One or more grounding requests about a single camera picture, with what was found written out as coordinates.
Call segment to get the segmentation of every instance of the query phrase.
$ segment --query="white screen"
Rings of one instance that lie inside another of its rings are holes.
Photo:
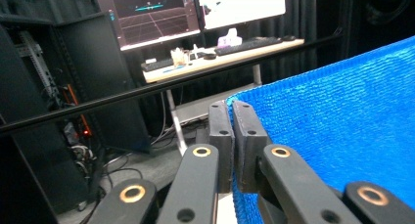
[[[205,15],[205,29],[279,16],[285,0],[199,0]]]

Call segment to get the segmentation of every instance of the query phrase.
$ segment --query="blue fabric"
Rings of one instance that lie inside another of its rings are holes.
[[[369,181],[415,209],[415,36],[240,92],[228,106],[234,100],[251,104],[272,141],[328,185]],[[239,223],[261,222],[255,195],[234,186],[234,198]]]

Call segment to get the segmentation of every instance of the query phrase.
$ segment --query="computer mouse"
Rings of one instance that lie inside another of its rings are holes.
[[[293,35],[285,35],[285,36],[283,36],[283,41],[294,41],[296,39],[297,38],[295,36],[293,36]]]
[[[204,55],[204,60],[214,60],[214,59],[216,59],[215,54],[205,54]]]

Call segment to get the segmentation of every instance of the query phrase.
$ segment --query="black rod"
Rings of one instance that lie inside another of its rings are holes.
[[[103,108],[109,105],[117,104],[123,101],[143,98],[145,96],[156,94],[161,91],[165,91],[167,89],[173,89],[173,88],[180,87],[184,84],[195,82],[201,78],[208,78],[210,75],[228,71],[233,68],[247,66],[247,65],[251,66],[257,63],[265,62],[268,60],[273,60],[276,57],[286,56],[286,55],[294,54],[294,53],[301,52],[307,49],[315,49],[315,48],[318,48],[318,47],[321,47],[327,44],[336,43],[336,42],[341,41],[342,37],[343,36],[341,34],[332,35],[332,36],[329,36],[323,39],[319,39],[314,42],[305,43],[298,47],[292,47],[292,48],[289,48],[283,51],[276,51],[274,53],[268,54],[263,57],[251,59],[248,61],[236,62],[235,64],[230,65],[230,66],[223,65],[220,67],[202,70],[199,72],[191,73],[185,76],[180,76],[180,77],[170,79],[167,81],[163,81],[160,83],[149,84],[149,85],[146,85],[146,86],[134,89],[134,90],[123,92],[121,94],[111,95],[106,98],[89,101],[87,103],[83,103],[83,104],[80,104],[78,106],[71,107],[68,109],[48,112],[48,113],[37,115],[31,118],[7,123],[5,125],[0,126],[0,136],[5,136],[5,135],[12,134],[12,133],[16,133],[18,131],[22,131],[24,129],[34,127],[39,124],[43,124],[47,122],[55,122],[60,119],[64,119],[69,116],[72,116],[72,115],[92,112],[97,109],[100,109],[100,108]]]

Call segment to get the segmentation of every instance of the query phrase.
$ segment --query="black object on desk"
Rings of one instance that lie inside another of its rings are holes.
[[[206,53],[204,52],[198,52],[197,53],[198,57],[195,56],[195,54],[191,54],[190,55],[190,60],[196,60],[196,59],[200,59],[202,57],[204,57],[206,55]],[[149,64],[141,64],[141,69],[144,71],[152,71],[152,70],[157,70],[163,67],[169,67],[173,65],[173,59],[165,59],[165,60],[160,60],[154,63],[149,63]]]
[[[230,55],[230,54],[252,50],[252,49],[256,49],[256,48],[260,48],[264,46],[276,45],[282,42],[283,40],[281,38],[276,38],[276,37],[256,37],[256,38],[249,39],[247,41],[242,42],[241,45],[216,48],[214,49],[214,52],[218,56],[224,56],[224,55]]]

